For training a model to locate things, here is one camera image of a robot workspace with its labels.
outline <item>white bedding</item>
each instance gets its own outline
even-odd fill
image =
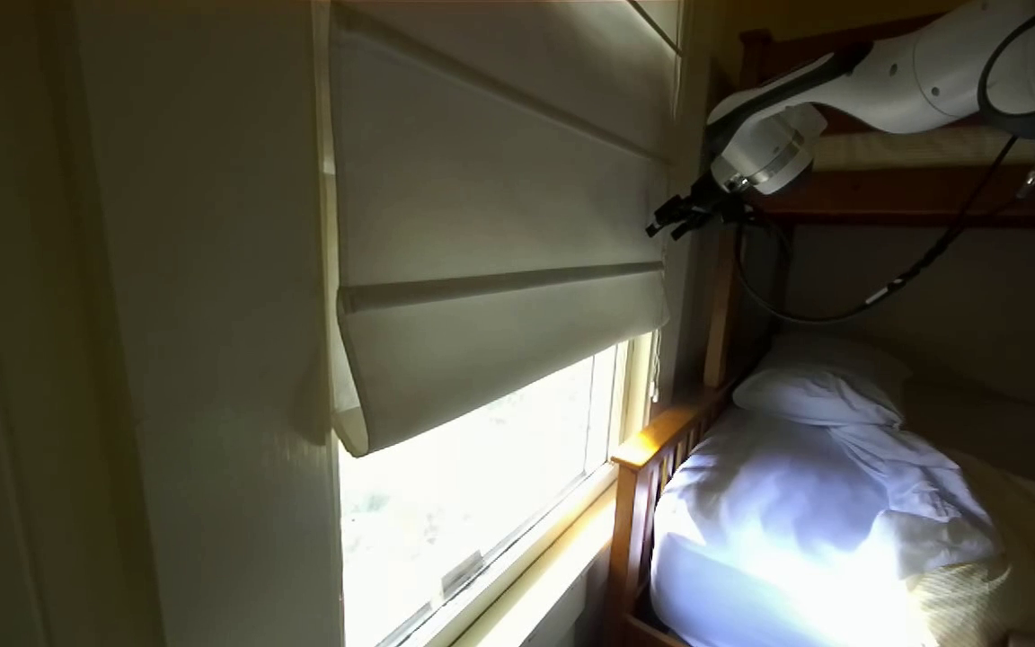
[[[653,531],[653,612],[694,647],[1035,633],[1035,485],[904,430],[732,410]]]

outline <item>roman shade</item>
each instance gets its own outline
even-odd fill
[[[681,57],[633,5],[345,5],[327,61],[350,452],[663,325]]]

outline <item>fabric blind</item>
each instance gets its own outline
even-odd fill
[[[345,5],[327,57],[351,452],[663,325],[675,51],[633,5]]]

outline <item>bed frame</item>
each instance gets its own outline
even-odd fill
[[[743,32],[743,86],[775,79],[799,65],[842,44],[862,44],[922,27],[926,19],[888,21],[853,32],[828,32],[811,41],[773,44],[771,32]],[[828,114],[829,131],[858,131],[853,117]],[[765,219],[781,222],[906,222],[940,225],[951,219],[959,186],[973,183],[979,170],[869,170],[869,171],[811,171],[809,183],[771,196]],[[985,225],[1035,225],[1035,202],[1009,207]],[[732,381],[760,358],[755,344],[742,340],[742,284],[732,265],[738,230],[715,230],[712,284],[708,284],[708,349],[705,387],[692,402],[663,410],[651,426],[614,449],[618,492],[614,492],[614,540],[606,567],[606,615],[605,643],[612,647],[681,647],[672,633],[653,619],[648,598],[653,512],[672,471],[708,434],[712,419],[726,410]]]

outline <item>white pillow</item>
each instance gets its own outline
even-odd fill
[[[904,426],[908,365],[874,344],[829,334],[784,334],[732,402],[793,424]]]

